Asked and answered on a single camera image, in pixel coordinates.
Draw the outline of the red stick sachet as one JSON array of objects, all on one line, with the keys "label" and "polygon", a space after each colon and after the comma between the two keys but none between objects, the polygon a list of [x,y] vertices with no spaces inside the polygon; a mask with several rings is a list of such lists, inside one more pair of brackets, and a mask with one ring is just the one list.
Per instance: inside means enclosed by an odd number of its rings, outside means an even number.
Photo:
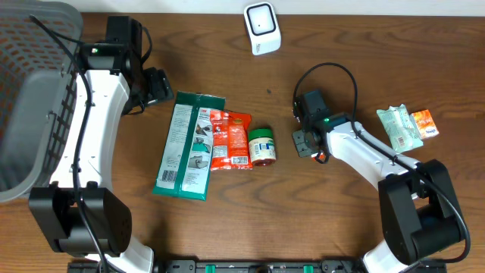
[{"label": "red stick sachet", "polygon": [[323,152],[317,152],[311,156],[315,161],[320,160],[324,162],[326,160],[326,155]]}]

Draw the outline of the red snack bag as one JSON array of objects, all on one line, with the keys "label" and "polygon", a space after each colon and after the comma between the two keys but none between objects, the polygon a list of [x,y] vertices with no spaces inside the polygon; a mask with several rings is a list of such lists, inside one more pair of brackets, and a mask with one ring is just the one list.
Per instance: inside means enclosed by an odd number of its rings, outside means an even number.
[{"label": "red snack bag", "polygon": [[213,151],[211,170],[252,170],[248,128],[252,117],[233,111],[211,110]]}]

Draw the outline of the green white package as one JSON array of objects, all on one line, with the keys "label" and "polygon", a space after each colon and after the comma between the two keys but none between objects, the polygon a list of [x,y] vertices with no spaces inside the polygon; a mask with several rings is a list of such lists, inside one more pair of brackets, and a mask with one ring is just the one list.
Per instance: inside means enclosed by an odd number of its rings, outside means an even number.
[{"label": "green white package", "polygon": [[205,201],[213,154],[213,111],[226,99],[178,92],[152,192],[155,195]]}]

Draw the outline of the mint green wipes pack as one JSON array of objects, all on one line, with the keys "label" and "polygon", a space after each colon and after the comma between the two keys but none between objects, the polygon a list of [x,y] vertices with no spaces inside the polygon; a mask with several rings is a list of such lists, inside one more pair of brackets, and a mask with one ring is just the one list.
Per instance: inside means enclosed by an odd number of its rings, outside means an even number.
[{"label": "mint green wipes pack", "polygon": [[390,106],[387,110],[379,109],[376,113],[394,151],[403,153],[424,145],[404,104],[399,107]]}]

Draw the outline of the small orange carton box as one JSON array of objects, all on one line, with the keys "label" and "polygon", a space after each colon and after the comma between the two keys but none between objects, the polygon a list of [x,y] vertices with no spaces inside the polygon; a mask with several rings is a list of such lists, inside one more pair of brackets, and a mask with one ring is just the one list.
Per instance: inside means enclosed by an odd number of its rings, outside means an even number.
[{"label": "small orange carton box", "polygon": [[413,112],[410,117],[422,140],[436,137],[440,133],[428,109]]}]

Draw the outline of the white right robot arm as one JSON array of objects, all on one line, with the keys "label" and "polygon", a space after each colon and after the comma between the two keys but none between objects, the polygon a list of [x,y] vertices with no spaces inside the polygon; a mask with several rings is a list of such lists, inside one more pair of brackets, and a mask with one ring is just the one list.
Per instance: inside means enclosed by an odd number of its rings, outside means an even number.
[{"label": "white right robot arm", "polygon": [[346,114],[296,110],[293,134],[299,156],[326,164],[333,156],[378,192],[383,241],[361,258],[365,272],[410,272],[465,259],[471,248],[446,166],[393,151]]}]

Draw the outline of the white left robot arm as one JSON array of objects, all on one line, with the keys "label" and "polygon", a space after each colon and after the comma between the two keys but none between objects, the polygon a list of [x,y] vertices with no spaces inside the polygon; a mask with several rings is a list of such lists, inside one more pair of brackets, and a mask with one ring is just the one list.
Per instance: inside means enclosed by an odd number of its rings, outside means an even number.
[{"label": "white left robot arm", "polygon": [[145,69],[136,46],[80,47],[77,100],[67,143],[47,187],[34,187],[29,209],[56,253],[94,262],[96,272],[159,272],[155,252],[132,234],[131,211],[112,186],[120,118],[171,100],[163,70]]}]

